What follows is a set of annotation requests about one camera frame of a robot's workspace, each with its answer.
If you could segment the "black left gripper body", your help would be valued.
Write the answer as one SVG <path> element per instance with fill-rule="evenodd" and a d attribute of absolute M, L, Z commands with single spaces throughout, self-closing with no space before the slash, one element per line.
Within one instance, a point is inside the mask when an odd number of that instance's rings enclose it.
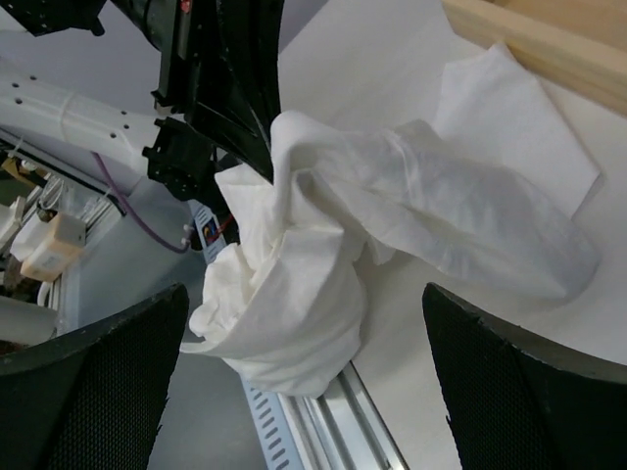
<path fill-rule="evenodd" d="M 195 76 L 203 57 L 277 56 L 280 1 L 118 1 L 116 7 L 161 54 L 157 105 L 195 130 Z"/>

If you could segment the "white shirt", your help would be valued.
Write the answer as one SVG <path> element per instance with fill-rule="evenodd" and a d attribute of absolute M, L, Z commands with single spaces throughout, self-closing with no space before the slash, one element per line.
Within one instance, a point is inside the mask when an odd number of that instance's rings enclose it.
<path fill-rule="evenodd" d="M 271 138 L 272 181 L 244 164 L 217 175 L 239 241 L 208 265 L 180 348 L 256 389 L 316 398 L 355 356 L 363 250 L 550 300 L 600 263 L 573 220 L 599 170 L 502 44 L 445 65 L 433 123 L 343 131 L 286 111 Z"/>

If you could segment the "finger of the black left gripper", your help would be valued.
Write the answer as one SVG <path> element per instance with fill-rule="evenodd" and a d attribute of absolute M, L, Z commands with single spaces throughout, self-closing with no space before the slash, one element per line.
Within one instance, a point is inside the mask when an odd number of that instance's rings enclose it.
<path fill-rule="evenodd" d="M 279 112 L 277 56 L 203 57 L 195 76 L 195 130 L 273 181 L 270 125 Z"/>

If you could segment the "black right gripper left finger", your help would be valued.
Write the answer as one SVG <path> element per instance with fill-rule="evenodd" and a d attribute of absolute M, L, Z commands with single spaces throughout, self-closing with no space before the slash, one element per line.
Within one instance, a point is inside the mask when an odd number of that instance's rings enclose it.
<path fill-rule="evenodd" d="M 174 284 L 1 358 L 4 469 L 145 469 L 189 308 Z"/>

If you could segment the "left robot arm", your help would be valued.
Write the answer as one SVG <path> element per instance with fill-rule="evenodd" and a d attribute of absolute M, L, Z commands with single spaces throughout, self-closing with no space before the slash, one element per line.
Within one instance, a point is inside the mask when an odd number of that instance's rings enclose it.
<path fill-rule="evenodd" d="M 2 123 L 110 157 L 181 201 L 220 201 L 216 150 L 271 180 L 282 3 L 120 1 L 118 8 L 161 56 L 154 117 L 3 64 Z"/>

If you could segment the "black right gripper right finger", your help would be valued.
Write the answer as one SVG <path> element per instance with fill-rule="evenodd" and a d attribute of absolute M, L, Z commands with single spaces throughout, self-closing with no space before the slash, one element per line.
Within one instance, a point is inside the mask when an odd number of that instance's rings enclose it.
<path fill-rule="evenodd" d="M 626 367 L 578 352 L 435 284 L 427 336 L 464 469 L 623 469 Z"/>

